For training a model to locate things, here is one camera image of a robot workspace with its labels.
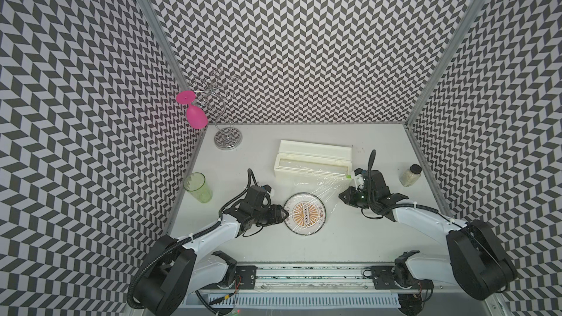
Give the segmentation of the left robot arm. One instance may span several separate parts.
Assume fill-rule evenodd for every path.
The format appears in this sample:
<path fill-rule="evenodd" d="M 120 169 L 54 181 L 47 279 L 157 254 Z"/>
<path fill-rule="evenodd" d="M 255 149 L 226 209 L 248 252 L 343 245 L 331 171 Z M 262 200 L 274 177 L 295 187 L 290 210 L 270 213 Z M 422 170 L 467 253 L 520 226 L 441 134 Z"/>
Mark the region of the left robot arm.
<path fill-rule="evenodd" d="M 249 185 L 201 231 L 159 238 L 129 284 L 127 305 L 154 315 L 172 315 L 189 294 L 208 285 L 231 287 L 237 262 L 220 246 L 252 227 L 278 225 L 289 216 L 283 206 L 272 203 L 271 191 L 268 185 Z"/>

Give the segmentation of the white plate with orange pattern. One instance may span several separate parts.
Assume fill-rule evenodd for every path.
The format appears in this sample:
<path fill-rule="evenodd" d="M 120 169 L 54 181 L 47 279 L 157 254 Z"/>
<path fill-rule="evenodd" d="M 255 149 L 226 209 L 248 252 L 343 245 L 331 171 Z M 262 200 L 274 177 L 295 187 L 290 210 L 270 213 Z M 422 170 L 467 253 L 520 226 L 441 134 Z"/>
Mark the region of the white plate with orange pattern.
<path fill-rule="evenodd" d="M 288 212 L 285 226 L 300 236 L 311 236 L 319 232 L 326 223 L 326 206 L 312 193 L 297 193 L 285 202 Z"/>

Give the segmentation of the clear plastic wrap sheet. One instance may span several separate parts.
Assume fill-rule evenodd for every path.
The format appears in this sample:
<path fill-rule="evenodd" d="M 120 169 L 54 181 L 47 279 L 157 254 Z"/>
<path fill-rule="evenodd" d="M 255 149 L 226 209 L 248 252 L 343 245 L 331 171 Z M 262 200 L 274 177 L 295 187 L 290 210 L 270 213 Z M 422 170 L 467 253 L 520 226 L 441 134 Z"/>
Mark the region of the clear plastic wrap sheet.
<path fill-rule="evenodd" d="M 326 206 L 327 223 L 329 215 L 336 209 L 338 203 L 340 202 L 338 195 L 344 192 L 351 182 L 352 179 L 349 178 L 338 179 L 303 176 L 294 180 L 292 192 L 289 197 L 297 193 L 312 193 L 319 197 Z"/>

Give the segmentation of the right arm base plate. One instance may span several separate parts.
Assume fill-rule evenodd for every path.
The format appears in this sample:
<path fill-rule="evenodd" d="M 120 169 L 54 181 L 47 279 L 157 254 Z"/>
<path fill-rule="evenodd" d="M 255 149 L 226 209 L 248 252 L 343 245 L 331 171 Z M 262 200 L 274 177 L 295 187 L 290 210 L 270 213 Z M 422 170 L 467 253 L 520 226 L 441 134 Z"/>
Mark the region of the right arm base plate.
<path fill-rule="evenodd" d="M 415 279 L 401 268 L 396 272 L 395 266 L 370 266 L 370 279 L 376 290 L 421 292 L 432 290 L 435 285 L 429 279 Z"/>

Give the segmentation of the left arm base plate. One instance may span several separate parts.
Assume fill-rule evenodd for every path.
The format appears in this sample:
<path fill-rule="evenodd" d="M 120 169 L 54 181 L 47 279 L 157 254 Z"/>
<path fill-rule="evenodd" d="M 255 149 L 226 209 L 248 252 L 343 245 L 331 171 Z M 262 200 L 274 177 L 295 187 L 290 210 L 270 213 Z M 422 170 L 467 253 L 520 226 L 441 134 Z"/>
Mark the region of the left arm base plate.
<path fill-rule="evenodd" d="M 257 272 L 257 266 L 229 267 L 217 286 L 219 289 L 253 290 L 256 286 Z"/>

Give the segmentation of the cream plastic wrap dispenser box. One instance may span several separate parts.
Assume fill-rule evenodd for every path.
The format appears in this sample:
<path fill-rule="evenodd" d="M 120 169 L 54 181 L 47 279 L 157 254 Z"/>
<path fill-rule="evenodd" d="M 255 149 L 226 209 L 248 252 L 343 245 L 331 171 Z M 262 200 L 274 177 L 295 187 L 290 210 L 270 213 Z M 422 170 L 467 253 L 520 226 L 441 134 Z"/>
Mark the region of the cream plastic wrap dispenser box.
<path fill-rule="evenodd" d="M 348 146 L 281 140 L 274 174 L 277 178 L 316 176 L 351 179 L 352 151 Z"/>

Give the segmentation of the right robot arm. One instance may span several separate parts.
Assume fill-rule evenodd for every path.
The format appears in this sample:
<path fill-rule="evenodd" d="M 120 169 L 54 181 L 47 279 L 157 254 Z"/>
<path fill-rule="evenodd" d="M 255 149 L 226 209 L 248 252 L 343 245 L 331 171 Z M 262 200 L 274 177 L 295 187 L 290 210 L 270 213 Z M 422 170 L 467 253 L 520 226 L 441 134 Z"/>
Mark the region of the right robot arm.
<path fill-rule="evenodd" d="M 483 301 L 505 291 L 518 278 L 512 259 L 491 225 L 479 219 L 467 222 L 448 217 L 406 195 L 392 193 L 380 171 L 356 169 L 353 185 L 338 197 L 348 206 L 373 212 L 373 219 L 409 226 L 446 247 L 445 254 L 409 250 L 395 258 L 386 276 L 399 289 L 442 282 L 456 285 L 471 298 Z"/>

